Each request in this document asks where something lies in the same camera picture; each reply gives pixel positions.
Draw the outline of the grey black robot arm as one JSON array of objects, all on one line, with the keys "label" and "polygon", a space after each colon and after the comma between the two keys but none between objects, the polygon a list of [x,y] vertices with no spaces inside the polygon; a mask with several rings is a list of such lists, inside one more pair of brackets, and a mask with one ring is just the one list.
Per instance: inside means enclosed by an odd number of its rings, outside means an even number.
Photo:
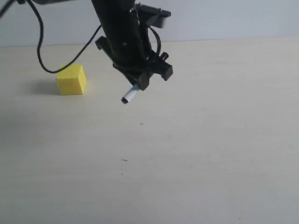
[{"label": "grey black robot arm", "polygon": [[161,39],[154,27],[162,28],[171,12],[134,0],[93,0],[95,12],[104,31],[95,43],[117,69],[140,90],[145,90],[153,74],[168,80],[173,67],[169,55],[161,51]]}]

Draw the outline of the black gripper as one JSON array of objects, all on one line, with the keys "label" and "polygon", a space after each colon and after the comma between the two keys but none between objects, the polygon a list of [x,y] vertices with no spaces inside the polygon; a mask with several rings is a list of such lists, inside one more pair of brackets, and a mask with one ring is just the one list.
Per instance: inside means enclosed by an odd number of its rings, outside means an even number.
[{"label": "black gripper", "polygon": [[165,81],[167,81],[173,74],[172,65],[166,62],[169,54],[165,51],[159,56],[156,52],[152,51],[149,58],[146,59],[146,62],[144,63],[123,65],[113,56],[107,38],[102,36],[95,43],[98,49],[104,51],[112,60],[113,67],[121,72],[133,86],[137,84],[142,91],[149,86],[150,78],[153,74],[159,74]]}]

